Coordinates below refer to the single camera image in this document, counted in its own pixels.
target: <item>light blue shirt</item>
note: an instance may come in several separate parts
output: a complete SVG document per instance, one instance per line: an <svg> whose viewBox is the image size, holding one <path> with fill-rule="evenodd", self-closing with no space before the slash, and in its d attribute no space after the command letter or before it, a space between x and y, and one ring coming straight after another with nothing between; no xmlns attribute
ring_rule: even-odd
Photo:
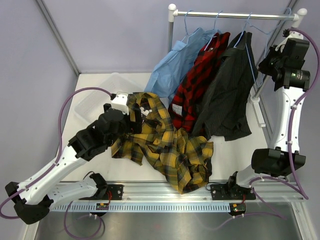
<svg viewBox="0 0 320 240"><path fill-rule="evenodd" d="M183 78L193 67L199 51L217 31L204 31L199 27L186 43L176 41L173 49L154 67L144 91L157 94L160 98L168 97L171 103Z"/></svg>

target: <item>black shirt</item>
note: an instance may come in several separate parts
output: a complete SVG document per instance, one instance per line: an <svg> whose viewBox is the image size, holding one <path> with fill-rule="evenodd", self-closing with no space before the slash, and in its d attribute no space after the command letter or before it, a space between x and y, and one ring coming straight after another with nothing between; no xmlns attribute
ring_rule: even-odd
<svg viewBox="0 0 320 240"><path fill-rule="evenodd" d="M198 136L202 128L207 139L215 135L224 136L226 141L232 141L251 134L246 117L246 105L254 79L247 50L255 78L258 76L258 70L251 48L252 33L244 32L234 48L240 36L241 33L230 42L220 56L223 63L197 108L198 117L192 131L194 136Z"/></svg>

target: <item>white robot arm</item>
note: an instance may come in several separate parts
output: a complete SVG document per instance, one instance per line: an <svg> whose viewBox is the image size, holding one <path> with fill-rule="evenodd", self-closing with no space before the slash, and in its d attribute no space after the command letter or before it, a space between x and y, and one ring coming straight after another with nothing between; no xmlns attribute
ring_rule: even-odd
<svg viewBox="0 0 320 240"><path fill-rule="evenodd" d="M63 187L56 185L76 168L84 165L96 155L106 151L118 137L124 134L140 133L142 118L140 109L134 109L135 121L130 121L128 94L113 94L111 104L105 104L104 113L86 129L80 130L63 149L59 161L54 158L35 175L20 183L10 182L5 190L13 197L14 209L26 224L33 224L44 218L55 207L73 200L93 197L101 199L106 195L108 184L99 173L84 180ZM27 187L49 168L53 169L41 180Z"/></svg>
<svg viewBox="0 0 320 240"><path fill-rule="evenodd" d="M302 99L298 105L295 104L310 86L310 73L302 70L310 43L303 40L302 34L294 31L285 30L284 35L286 39L278 46L272 46L267 57L259 64L259 71L271 76L274 81L278 103L277 122L268 148L256 149L252 155L251 164L247 168L235 172L223 186L211 185L211 193L236 200L241 200L244 195L247 200L255 199L255 195L251 192L252 179L263 176L285 177L291 174L288 151L290 128L294 169L301 168L306 162L306 157L299 153L298 138L304 100ZM295 108L295 114L293 123L290 125L292 108Z"/></svg>

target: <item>blue hanger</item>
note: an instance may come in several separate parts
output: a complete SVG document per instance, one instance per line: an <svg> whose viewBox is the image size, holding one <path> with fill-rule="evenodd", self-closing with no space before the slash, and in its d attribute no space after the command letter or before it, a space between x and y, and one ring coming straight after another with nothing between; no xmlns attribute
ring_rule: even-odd
<svg viewBox="0 0 320 240"><path fill-rule="evenodd" d="M241 35L240 35L240 37L239 37L238 41L236 41L236 43L235 43L235 45L233 46L233 48L236 48L236 47L237 47L237 45L238 45L238 43L240 42L240 40L241 40L242 36L244 35L244 32L245 32L245 30L246 30L246 27L247 27L248 21L249 21L249 19L250 19L250 17L251 17L251 14L252 14L252 12L249 14L249 16L248 16L247 20L245 21L245 25L244 25L244 27L242 28Z"/></svg>
<svg viewBox="0 0 320 240"><path fill-rule="evenodd" d="M289 17L289 16L292 14L292 10L291 10L290 7L287 7L287 8L285 9L284 13L286 13L287 10L289 10L289 14L288 14L288 17ZM267 56L267 52L268 52L268 42L269 42L271 33L273 33L274 30L276 30L276 29L280 26L280 24L281 24L282 22L280 22L279 24L277 24L277 25L275 26L275 28L273 28L271 31L269 31L269 32L264 32L264 31L261 30L260 28L252 25L252 24L249 22L249 17L248 17L248 19L246 20L246 23L245 23L245 24L249 24L249 27L250 27L250 28L253 27L253 28L259 30L261 33L263 33L263 34L265 34L265 35L268 36L267 39L266 39L265 48L264 48L264 57L266 57L266 56ZM249 59L249 63L250 63L250 68L251 68L251 73L252 73L252 77L253 77L254 84L255 84L258 88L260 88L261 85L262 85L262 82L261 82L260 85L257 84L257 80L256 80L256 78L255 78L254 69L253 69L253 66L252 66L252 63L251 63L251 59L250 59L250 55L249 55L249 50L248 50L247 43L245 44L245 49L246 49L246 54L248 55L248 59Z"/></svg>
<svg viewBox="0 0 320 240"><path fill-rule="evenodd" d="M216 21L217 21L217 18L219 16L220 13L222 13L223 11L221 10L216 16L215 16L215 20L214 20L214 25L213 25L213 29L216 29ZM212 41L212 38L210 39L210 41L207 43L207 45L205 46L204 48L204 51L207 50L208 46L210 45L211 41Z"/></svg>
<svg viewBox="0 0 320 240"><path fill-rule="evenodd" d="M190 35L191 35L191 34L188 33L187 22L186 22L186 18L187 18L187 15L188 15L189 12L193 12L193 10L187 11L186 14L184 15L185 36L184 36L184 38L181 40L181 42L183 42L187 36L190 36Z"/></svg>

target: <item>red plaid shirt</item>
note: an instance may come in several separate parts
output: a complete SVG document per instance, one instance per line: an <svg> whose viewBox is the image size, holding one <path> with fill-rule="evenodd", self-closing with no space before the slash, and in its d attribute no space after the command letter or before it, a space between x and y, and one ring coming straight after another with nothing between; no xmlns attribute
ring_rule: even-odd
<svg viewBox="0 0 320 240"><path fill-rule="evenodd" d="M197 120L196 105L201 103L206 89L219 70L219 56L226 50L229 37L229 32L221 35L217 32L209 46L206 48L205 45L200 50L194 66L178 87L168 109L177 130L184 128L188 133L192 132Z"/></svg>

